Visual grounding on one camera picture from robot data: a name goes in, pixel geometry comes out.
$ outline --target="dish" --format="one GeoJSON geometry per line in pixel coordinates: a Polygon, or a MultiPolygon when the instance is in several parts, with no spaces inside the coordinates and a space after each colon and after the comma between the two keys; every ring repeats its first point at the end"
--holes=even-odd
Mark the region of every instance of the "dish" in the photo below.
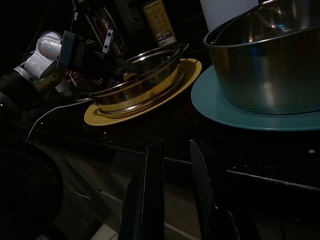
{"type": "Polygon", "coordinates": [[[213,66],[205,70],[194,83],[191,100],[205,117],[232,127],[261,131],[320,130],[320,111],[271,115],[241,110],[223,96],[213,66]]]}
{"type": "Polygon", "coordinates": [[[84,114],[84,121],[91,126],[107,126],[117,124],[138,117],[165,104],[187,89],[197,79],[202,69],[201,62],[192,58],[181,59],[181,65],[184,69],[184,78],[182,80],[181,87],[164,101],[148,108],[147,110],[122,118],[109,118],[99,111],[99,107],[97,105],[92,104],[84,114]]]}

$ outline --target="stainless steel pot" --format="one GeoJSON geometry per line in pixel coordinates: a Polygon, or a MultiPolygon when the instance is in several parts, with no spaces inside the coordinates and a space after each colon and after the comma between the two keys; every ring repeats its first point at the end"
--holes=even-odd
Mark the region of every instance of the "stainless steel pot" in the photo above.
{"type": "Polygon", "coordinates": [[[157,104],[182,82],[184,70],[180,57],[188,45],[164,46],[129,59],[146,72],[114,87],[88,93],[88,96],[109,118],[126,117],[157,104]]]}
{"type": "Polygon", "coordinates": [[[225,98],[262,114],[320,110],[320,3],[274,0],[204,38],[225,98]]]}

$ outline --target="yellow plate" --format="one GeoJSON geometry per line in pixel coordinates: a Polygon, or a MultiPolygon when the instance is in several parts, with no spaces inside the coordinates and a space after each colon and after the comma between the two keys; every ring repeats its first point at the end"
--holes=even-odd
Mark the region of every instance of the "yellow plate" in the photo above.
{"type": "Polygon", "coordinates": [[[84,114],[84,121],[91,126],[106,126],[111,124],[117,124],[129,119],[138,117],[142,114],[150,112],[151,110],[165,104],[166,102],[170,101],[175,96],[177,96],[178,94],[182,93],[187,87],[189,87],[198,78],[202,69],[201,62],[192,58],[181,59],[181,64],[184,70],[184,78],[183,78],[182,86],[180,87],[179,90],[177,90],[174,94],[172,94],[166,100],[160,102],[159,104],[153,107],[148,108],[147,110],[144,110],[142,112],[136,113],[131,116],[122,117],[122,118],[109,118],[99,111],[97,105],[91,104],[91,106],[89,106],[89,108],[86,110],[84,114]]]}

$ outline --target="white appliance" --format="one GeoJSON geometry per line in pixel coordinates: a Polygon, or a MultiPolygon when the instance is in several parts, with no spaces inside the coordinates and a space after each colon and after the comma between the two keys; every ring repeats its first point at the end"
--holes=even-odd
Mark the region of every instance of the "white appliance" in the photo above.
{"type": "Polygon", "coordinates": [[[200,0],[209,32],[258,5],[258,0],[200,0]]]}

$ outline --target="white cable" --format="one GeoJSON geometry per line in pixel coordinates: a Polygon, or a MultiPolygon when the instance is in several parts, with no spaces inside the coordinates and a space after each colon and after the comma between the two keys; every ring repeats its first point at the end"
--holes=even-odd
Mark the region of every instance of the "white cable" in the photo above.
{"type": "Polygon", "coordinates": [[[39,118],[37,119],[37,121],[34,122],[32,128],[31,128],[30,131],[29,131],[28,140],[30,141],[31,133],[32,133],[32,131],[34,130],[34,128],[36,127],[37,123],[38,123],[41,119],[43,119],[45,116],[47,116],[49,113],[52,113],[53,111],[55,111],[55,110],[57,110],[57,109],[68,108],[68,107],[76,106],[76,105],[79,105],[79,104],[88,103],[88,102],[91,102],[91,101],[92,101],[92,99],[88,99],[88,100],[76,102],[76,103],[69,104],[69,105],[57,106],[57,107],[55,107],[55,108],[47,111],[45,114],[43,114],[41,117],[39,117],[39,118]]]}

